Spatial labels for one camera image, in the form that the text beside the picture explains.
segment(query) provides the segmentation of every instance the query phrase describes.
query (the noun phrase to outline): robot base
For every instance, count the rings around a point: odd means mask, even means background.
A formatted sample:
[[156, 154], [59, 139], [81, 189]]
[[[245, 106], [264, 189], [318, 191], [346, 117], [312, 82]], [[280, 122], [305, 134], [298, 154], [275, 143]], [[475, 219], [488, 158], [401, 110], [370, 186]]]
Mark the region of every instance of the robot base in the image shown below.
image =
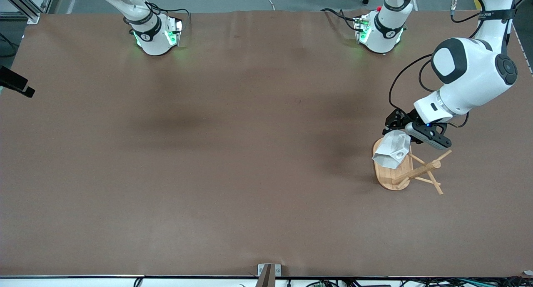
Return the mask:
[[361, 16], [361, 18], [355, 19], [354, 27], [363, 30], [362, 32], [356, 31], [356, 40], [358, 43], [365, 45], [372, 52], [383, 54], [392, 50], [400, 42], [403, 29], [393, 38], [388, 39], [383, 37], [383, 33], [379, 32], [374, 24], [377, 13], [374, 10], [369, 14]]
[[181, 37], [182, 21], [177, 21], [175, 18], [164, 14], [157, 17], [161, 19], [163, 25], [151, 41], [145, 41], [143, 35], [134, 35], [137, 39], [137, 45], [145, 53], [152, 56], [165, 54], [173, 46], [179, 46], [179, 38]]

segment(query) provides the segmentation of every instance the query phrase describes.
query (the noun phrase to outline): metal bracket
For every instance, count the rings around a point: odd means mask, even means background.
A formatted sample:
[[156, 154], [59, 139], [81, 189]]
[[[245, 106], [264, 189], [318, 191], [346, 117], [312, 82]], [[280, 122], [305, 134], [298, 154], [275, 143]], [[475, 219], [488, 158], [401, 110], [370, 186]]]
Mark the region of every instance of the metal bracket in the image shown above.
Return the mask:
[[275, 287], [276, 286], [276, 274], [281, 275], [281, 264], [259, 264], [257, 270], [261, 270], [259, 279], [255, 287]]
[[263, 272], [265, 265], [272, 265], [274, 266], [274, 273], [276, 276], [281, 276], [281, 264], [257, 264], [257, 275], [260, 276], [261, 272]]

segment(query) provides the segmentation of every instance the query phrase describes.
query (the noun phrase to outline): wooden post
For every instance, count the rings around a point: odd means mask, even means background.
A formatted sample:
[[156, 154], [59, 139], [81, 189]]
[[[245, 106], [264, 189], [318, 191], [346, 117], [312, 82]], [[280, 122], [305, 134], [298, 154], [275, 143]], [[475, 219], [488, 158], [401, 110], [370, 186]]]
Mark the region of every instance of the wooden post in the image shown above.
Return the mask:
[[440, 168], [440, 161], [433, 160], [432, 162], [429, 162], [426, 165], [422, 165], [416, 169], [411, 170], [408, 173], [405, 173], [403, 175], [400, 175], [400, 177], [395, 177], [392, 179], [392, 185], [398, 185], [401, 183], [406, 177], [409, 177], [411, 179], [418, 177], [420, 175], [423, 175], [424, 173], [427, 173], [428, 171], [432, 171], [434, 169]]

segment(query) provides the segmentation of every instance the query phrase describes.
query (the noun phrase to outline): green led light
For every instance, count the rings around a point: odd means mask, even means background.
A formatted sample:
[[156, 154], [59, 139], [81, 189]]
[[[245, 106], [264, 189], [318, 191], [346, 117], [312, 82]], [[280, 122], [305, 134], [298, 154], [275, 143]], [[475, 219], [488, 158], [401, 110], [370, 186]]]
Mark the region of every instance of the green led light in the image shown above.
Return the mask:
[[141, 42], [139, 42], [139, 37], [137, 37], [137, 34], [135, 32], [133, 32], [133, 36], [135, 36], [135, 40], [137, 40], [137, 45], [141, 46]]
[[368, 25], [365, 28], [365, 31], [361, 32], [361, 37], [359, 38], [359, 41], [363, 43], [367, 42], [368, 36], [370, 35], [370, 33], [371, 33], [371, 27]]
[[403, 29], [401, 29], [400, 33], [398, 33], [398, 38], [396, 39], [396, 43], [400, 42], [400, 37], [402, 33], [403, 33]]
[[175, 45], [177, 43], [176, 42], [176, 35], [174, 33], [165, 31], [165, 35], [166, 35], [166, 37], [168, 39], [168, 43], [170, 45]]

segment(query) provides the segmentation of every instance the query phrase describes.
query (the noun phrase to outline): floor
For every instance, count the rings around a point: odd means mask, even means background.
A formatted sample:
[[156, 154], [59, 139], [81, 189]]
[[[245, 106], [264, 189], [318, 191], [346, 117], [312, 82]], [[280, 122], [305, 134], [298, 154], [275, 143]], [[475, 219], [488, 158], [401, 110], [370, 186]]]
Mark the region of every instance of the floor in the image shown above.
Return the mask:
[[[184, 7], [192, 13], [199, 12], [231, 12], [235, 10], [270, 10], [268, 0], [150, 0], [160, 7], [172, 9]], [[118, 13], [113, 6], [104, 0], [55, 0], [53, 12], [57, 13]], [[383, 4], [383, 0], [370, 0], [363, 5], [361, 0], [272, 0], [277, 10], [356, 10], [359, 8], [375, 8]], [[450, 0], [417, 0], [419, 10], [448, 10]], [[474, 9], [472, 0], [459, 0], [458, 9]], [[0, 32], [12, 42], [19, 43], [26, 27], [25, 21], [0, 21]], [[6, 42], [0, 42], [0, 55], [11, 50]], [[14, 58], [0, 58], [0, 65], [10, 67]]]

